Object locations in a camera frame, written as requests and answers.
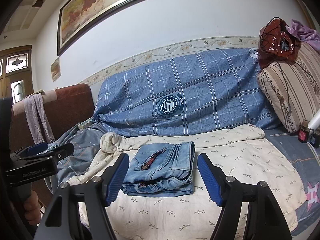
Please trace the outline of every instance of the frosted glass pane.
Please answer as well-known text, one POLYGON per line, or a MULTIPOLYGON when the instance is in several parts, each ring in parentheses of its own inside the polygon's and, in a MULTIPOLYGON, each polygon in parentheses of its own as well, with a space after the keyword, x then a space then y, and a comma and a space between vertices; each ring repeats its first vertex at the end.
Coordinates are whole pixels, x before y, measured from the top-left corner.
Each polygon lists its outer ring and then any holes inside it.
POLYGON ((2 64, 3 64, 3 59, 0 59, 0 76, 2 75, 2 64))
POLYGON ((19 54, 7 58, 7 73, 28 67, 28 54, 19 54))
POLYGON ((11 83, 11 93, 13 103, 17 103, 24 98, 24 83, 23 80, 11 83))

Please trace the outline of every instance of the black cable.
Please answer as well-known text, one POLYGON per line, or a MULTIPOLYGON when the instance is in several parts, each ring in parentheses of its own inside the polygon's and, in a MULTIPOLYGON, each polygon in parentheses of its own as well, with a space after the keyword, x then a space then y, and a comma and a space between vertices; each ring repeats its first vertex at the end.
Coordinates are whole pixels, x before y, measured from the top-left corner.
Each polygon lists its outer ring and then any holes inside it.
MULTIPOLYGON (((274 27, 273 29, 271 29, 270 31, 268 31, 267 33, 265 33, 265 29, 270 25, 270 23, 274 20, 274 19, 279 19, 280 20, 280 17, 273 17, 269 22, 268 24, 266 25, 266 27, 264 28, 263 30, 263 33, 260 35, 259 37, 259 41, 260 41, 260 49, 263 51, 263 52, 266 52, 268 53, 266 50, 267 49, 273 49, 274 46, 276 46, 278 44, 278 40, 277 40, 277 37, 275 35, 273 35, 272 33, 270 33, 271 31, 275 30, 276 28, 280 27, 281 25, 281 21, 279 21, 279 25, 274 27), (266 45, 263 45, 263 42, 264 41, 267 41, 267 44, 269 44, 269 40, 266 38, 267 36, 272 36, 273 39, 275 39, 275 43, 273 44, 272 47, 269 47, 266 49, 266 45)), ((268 53, 269 56, 271 56, 273 59, 274 59, 274 62, 276 62, 278 64, 278 67, 280 69, 280 72, 282 74, 282 77, 284 79, 284 83, 286 85, 286 92, 287 92, 287 96, 288 96, 288 110, 289 110, 289 115, 291 114, 291 104, 290 104, 290 100, 289 100, 289 89, 288 89, 288 82, 286 80, 286 78, 284 77, 284 73, 283 73, 283 69, 280 65, 280 63, 278 62, 278 60, 274 57, 273 54, 271 53, 268 53)))

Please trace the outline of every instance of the picture frame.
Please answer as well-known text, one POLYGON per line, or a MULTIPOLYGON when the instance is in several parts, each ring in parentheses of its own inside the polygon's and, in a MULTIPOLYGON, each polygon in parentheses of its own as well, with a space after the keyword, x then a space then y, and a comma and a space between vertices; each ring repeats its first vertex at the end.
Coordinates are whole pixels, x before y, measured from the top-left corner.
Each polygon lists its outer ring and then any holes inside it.
POLYGON ((51 76, 52 81, 55 82, 59 76, 61 76, 61 70, 60 70, 60 60, 57 58, 53 64, 51 65, 51 76))
POLYGON ((57 54, 114 11, 136 0, 68 0, 60 9, 57 54))

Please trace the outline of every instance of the gray blanket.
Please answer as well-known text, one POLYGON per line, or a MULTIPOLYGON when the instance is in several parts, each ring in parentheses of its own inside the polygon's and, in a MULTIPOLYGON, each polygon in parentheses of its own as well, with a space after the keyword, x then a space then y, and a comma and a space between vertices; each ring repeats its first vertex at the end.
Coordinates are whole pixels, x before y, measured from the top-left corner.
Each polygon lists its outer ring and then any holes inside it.
POLYGON ((75 125, 50 145, 60 146, 71 142, 75 148, 72 155, 58 162, 58 173, 45 178, 53 194, 61 182, 88 171, 91 161, 100 150, 100 138, 106 132, 100 123, 94 123, 83 130, 79 130, 78 125, 75 125))
POLYGON ((308 143, 298 141, 297 134, 290 134, 284 127, 265 131, 270 141, 289 160, 299 173, 307 195, 307 201, 296 209, 298 227, 291 232, 292 236, 300 234, 312 225, 320 216, 320 148, 314 149, 308 143))

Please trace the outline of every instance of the ceiling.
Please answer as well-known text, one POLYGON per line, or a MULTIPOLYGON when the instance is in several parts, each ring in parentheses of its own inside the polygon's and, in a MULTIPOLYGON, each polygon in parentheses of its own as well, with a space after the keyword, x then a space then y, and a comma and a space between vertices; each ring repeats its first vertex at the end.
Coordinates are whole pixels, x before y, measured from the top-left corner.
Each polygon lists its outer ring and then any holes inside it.
POLYGON ((23 0, 0 35, 0 43, 35 38, 64 0, 23 0))

